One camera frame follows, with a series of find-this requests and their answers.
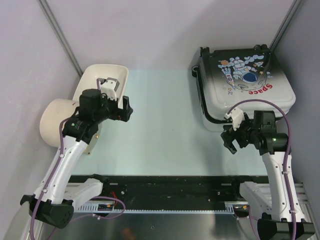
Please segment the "black white space suitcase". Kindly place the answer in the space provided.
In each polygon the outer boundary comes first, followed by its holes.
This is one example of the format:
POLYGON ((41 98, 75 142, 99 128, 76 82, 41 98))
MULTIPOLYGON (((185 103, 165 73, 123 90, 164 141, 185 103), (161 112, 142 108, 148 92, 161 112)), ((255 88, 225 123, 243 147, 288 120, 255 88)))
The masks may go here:
POLYGON ((250 118, 255 110, 262 110, 274 111, 279 120, 282 114, 263 101, 272 102, 285 114, 296 101, 276 55, 266 44, 214 51, 201 47, 191 74, 196 78, 203 125, 211 132, 223 131, 225 114, 237 103, 250 118))

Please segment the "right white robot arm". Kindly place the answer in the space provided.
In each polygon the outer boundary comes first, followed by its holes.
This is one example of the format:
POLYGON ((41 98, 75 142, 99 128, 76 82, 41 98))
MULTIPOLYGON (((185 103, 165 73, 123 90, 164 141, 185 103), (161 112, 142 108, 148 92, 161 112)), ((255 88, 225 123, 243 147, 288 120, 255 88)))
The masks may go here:
POLYGON ((307 240, 316 233, 312 222, 306 220, 301 209, 293 175, 291 155, 287 150, 289 137, 278 133, 273 111, 254 111, 250 119, 238 107, 225 114, 230 125, 224 125, 223 145, 232 153, 251 144, 262 157, 269 182, 270 197, 266 197, 257 183, 246 181, 230 188, 231 196, 245 199, 249 211, 257 219, 256 232, 261 240, 307 240))

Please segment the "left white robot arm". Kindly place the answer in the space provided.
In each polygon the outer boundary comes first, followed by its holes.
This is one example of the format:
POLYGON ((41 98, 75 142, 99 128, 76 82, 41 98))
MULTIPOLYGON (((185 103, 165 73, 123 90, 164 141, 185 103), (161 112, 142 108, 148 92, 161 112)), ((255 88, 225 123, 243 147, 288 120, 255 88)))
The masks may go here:
POLYGON ((72 113, 58 124, 58 147, 53 161, 31 195, 24 195, 21 204, 29 204, 30 232, 36 221, 63 229, 71 221, 75 209, 94 198, 105 200, 111 188, 94 175, 81 183, 74 192, 66 188, 76 163, 90 145, 106 120, 128 122, 133 108, 128 96, 116 97, 115 91, 86 89, 72 113))

